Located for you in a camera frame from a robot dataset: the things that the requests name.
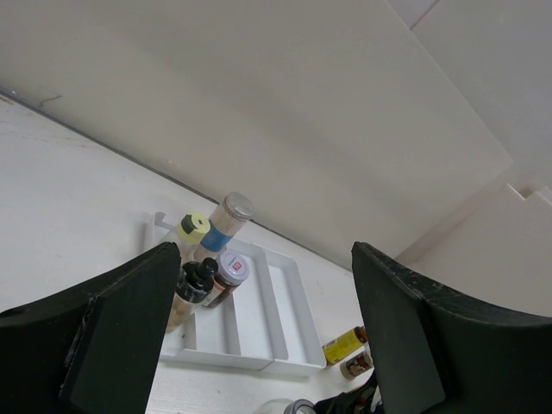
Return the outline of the yellow-cap spice bottle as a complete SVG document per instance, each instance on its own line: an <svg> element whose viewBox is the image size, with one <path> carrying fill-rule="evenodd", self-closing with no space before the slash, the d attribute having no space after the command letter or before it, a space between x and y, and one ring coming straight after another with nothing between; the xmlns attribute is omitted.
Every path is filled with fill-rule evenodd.
<svg viewBox="0 0 552 414"><path fill-rule="evenodd" d="M192 260L193 254L210 231L210 221L200 212L186 214L176 226L176 244L183 262Z"/></svg>

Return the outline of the white divided organizer tray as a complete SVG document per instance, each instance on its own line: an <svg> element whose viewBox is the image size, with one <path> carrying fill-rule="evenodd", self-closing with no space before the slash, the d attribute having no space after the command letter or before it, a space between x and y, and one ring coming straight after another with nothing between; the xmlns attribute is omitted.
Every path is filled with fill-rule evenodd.
<svg viewBox="0 0 552 414"><path fill-rule="evenodd" d="M248 279L215 309L198 309L167 334L160 359L296 377L324 369L296 261L241 240L228 246L245 259Z"/></svg>

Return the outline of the small dark-lid brown jar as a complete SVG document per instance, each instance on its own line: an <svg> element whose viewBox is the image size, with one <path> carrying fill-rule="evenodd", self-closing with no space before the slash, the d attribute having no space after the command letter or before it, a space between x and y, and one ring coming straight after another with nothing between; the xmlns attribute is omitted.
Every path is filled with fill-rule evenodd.
<svg viewBox="0 0 552 414"><path fill-rule="evenodd" d="M354 380L373 368L373 360L370 353L364 349L354 357L340 364L340 371L346 380Z"/></svg>

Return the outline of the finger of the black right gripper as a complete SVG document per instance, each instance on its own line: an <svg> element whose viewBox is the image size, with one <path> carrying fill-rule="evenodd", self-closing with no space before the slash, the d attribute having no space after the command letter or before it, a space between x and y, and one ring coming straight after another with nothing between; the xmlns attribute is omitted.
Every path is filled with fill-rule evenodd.
<svg viewBox="0 0 552 414"><path fill-rule="evenodd" d="M372 409L372 404L377 387L376 374L372 373L362 386L316 402L314 412L317 414L375 413L376 409Z"/></svg>

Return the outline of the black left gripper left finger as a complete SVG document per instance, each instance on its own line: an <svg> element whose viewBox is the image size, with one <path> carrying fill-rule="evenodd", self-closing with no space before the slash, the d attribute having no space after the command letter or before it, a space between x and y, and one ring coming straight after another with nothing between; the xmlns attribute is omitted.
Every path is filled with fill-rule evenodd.
<svg viewBox="0 0 552 414"><path fill-rule="evenodd" d="M1 314L3 413L143 413L181 257L164 242Z"/></svg>

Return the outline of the clear glass jar metal lid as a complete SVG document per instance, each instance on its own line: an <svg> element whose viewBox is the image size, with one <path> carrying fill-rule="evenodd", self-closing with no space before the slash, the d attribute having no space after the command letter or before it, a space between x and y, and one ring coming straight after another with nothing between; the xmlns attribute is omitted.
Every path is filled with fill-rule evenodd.
<svg viewBox="0 0 552 414"><path fill-rule="evenodd" d="M316 414L316 410L315 405L304 398L276 398L258 407L254 414Z"/></svg>

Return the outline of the yellow bottle cork cap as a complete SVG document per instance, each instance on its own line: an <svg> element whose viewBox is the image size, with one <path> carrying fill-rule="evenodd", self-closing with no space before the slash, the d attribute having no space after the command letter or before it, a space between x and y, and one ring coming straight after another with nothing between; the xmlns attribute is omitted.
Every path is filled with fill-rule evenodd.
<svg viewBox="0 0 552 414"><path fill-rule="evenodd" d="M357 326L324 344L322 350L327 364L334 366L354 351L362 348L366 343L366 328L364 326Z"/></svg>

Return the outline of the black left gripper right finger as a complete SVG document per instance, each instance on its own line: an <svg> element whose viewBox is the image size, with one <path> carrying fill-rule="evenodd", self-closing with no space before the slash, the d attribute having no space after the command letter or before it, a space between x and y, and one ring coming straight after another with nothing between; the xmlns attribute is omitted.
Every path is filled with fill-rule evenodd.
<svg viewBox="0 0 552 414"><path fill-rule="evenodd" d="M386 412L550 412L549 317L470 297L365 242L352 269Z"/></svg>

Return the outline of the black-cap spice bottle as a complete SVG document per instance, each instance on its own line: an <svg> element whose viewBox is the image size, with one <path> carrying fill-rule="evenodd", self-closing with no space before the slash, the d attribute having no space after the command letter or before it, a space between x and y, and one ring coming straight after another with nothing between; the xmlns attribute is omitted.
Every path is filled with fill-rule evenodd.
<svg viewBox="0 0 552 414"><path fill-rule="evenodd" d="M180 269L166 333L182 325L205 301L214 287L218 264L212 258L188 261Z"/></svg>

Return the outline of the blue-label tall spice jar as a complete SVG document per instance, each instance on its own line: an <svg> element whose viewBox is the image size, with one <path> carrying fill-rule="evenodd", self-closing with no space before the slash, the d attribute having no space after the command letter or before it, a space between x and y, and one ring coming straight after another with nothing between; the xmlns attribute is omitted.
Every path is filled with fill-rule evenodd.
<svg viewBox="0 0 552 414"><path fill-rule="evenodd" d="M197 261L215 259L238 231L253 218L255 207L243 194L229 193L209 217L210 231L194 252Z"/></svg>

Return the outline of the red-label white-lid spice jar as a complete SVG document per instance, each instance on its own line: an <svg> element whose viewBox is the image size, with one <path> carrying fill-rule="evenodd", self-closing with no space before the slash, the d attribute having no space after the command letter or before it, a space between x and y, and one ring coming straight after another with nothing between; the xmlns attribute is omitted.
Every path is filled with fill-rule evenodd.
<svg viewBox="0 0 552 414"><path fill-rule="evenodd" d="M233 250L223 251L217 258L218 271L214 285L203 302L203 307L216 308L236 290L249 276L249 265L245 258Z"/></svg>

